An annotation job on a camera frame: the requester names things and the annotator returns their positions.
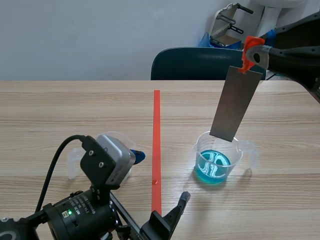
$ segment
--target metal plate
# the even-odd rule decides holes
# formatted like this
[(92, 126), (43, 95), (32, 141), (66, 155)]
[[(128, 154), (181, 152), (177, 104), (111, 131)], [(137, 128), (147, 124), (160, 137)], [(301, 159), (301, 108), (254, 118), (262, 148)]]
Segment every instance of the metal plate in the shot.
[(230, 66), (210, 135), (232, 142), (263, 74)]

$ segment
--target gray wall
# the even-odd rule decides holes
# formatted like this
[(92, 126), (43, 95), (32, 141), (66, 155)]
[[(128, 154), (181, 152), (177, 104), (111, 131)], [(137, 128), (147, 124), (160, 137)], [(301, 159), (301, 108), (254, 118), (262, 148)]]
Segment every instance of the gray wall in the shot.
[[(197, 46), (226, 0), (2, 0), (0, 80), (148, 80), (160, 51)], [(263, 10), (239, 13), (254, 35)]]

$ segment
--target chair backrest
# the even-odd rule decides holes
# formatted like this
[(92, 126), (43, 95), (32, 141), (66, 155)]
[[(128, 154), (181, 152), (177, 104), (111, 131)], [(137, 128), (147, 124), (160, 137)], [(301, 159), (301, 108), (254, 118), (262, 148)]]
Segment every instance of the chair backrest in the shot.
[[(154, 59), (151, 80), (225, 80), (229, 66), (242, 67), (242, 51), (210, 48), (179, 47), (160, 52)], [(252, 71), (266, 71), (254, 66)]]

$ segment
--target red tape strip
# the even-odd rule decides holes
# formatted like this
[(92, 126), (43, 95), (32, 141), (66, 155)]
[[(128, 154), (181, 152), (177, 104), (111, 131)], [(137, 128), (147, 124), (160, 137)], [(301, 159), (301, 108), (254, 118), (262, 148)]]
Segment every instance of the red tape strip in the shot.
[(152, 203), (151, 210), (162, 215), (161, 199), (161, 130), (160, 90), (154, 90), (152, 139)]

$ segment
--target measuring cup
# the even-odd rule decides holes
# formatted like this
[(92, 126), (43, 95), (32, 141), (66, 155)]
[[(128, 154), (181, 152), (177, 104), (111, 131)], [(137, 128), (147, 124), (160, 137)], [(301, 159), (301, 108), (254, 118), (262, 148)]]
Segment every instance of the measuring cup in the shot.
[[(105, 134), (110, 137), (114, 137), (122, 142), (128, 149), (136, 149), (136, 143), (131, 141), (126, 135), (118, 131), (107, 131), (101, 134)], [(69, 179), (74, 179), (77, 175), (76, 162), (80, 162), (86, 151), (82, 147), (77, 147), (68, 152), (67, 155), (67, 168)], [(131, 169), (124, 177), (124, 180), (130, 175)]]
[(203, 182), (224, 182), (245, 153), (249, 154), (250, 168), (255, 167), (259, 152), (253, 142), (240, 141), (235, 137), (229, 142), (209, 133), (201, 134), (193, 146), (196, 151), (194, 170)]

